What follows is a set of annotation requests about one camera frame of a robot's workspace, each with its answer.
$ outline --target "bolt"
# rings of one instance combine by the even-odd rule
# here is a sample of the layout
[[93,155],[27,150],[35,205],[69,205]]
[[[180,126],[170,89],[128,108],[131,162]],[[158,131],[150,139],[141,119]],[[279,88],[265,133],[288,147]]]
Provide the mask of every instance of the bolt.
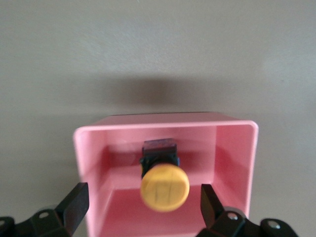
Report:
[[280,229],[281,226],[276,221],[268,221],[268,225],[273,229]]
[[233,221],[238,220],[238,216],[235,213],[230,212],[230,213],[228,213],[227,216],[229,217],[229,219],[231,219]]
[[48,215],[49,215],[48,212],[42,212],[42,213],[39,215],[39,218],[42,219],[42,218],[47,217]]

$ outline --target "yellow knob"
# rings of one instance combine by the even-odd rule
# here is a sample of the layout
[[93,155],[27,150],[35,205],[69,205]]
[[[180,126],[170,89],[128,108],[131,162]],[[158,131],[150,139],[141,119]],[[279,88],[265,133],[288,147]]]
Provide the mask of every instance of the yellow knob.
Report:
[[181,168],[160,164],[145,174],[140,194],[149,208],[168,212],[179,208],[186,201],[189,190],[189,179]]

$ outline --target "black mount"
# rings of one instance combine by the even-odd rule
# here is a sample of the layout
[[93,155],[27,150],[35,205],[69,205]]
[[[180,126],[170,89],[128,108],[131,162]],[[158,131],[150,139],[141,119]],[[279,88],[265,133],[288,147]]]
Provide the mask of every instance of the black mount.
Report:
[[197,237],[298,237],[281,220],[263,219],[257,226],[240,215],[241,211],[225,211],[210,184],[202,184],[200,203],[206,228]]
[[71,237],[88,209],[88,184],[78,183],[55,209],[39,211],[19,224],[0,217],[0,237]]

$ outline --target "gray background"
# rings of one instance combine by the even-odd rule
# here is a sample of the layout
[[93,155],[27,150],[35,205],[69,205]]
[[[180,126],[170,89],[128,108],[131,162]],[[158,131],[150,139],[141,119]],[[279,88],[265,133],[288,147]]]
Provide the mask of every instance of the gray background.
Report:
[[259,124],[250,219],[314,236],[315,77],[315,1],[2,0],[0,216],[72,189],[77,127],[218,111]]

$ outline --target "pink box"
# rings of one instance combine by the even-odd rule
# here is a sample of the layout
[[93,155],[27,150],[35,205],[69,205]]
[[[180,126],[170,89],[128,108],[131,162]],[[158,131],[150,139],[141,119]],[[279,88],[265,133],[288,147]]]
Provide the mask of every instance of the pink box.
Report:
[[[205,227],[200,186],[212,184],[224,206],[249,214],[258,126],[219,113],[110,116],[78,128],[80,178],[89,184],[90,237],[195,236]],[[142,146],[173,138],[190,193],[177,210],[159,213],[140,197]]]

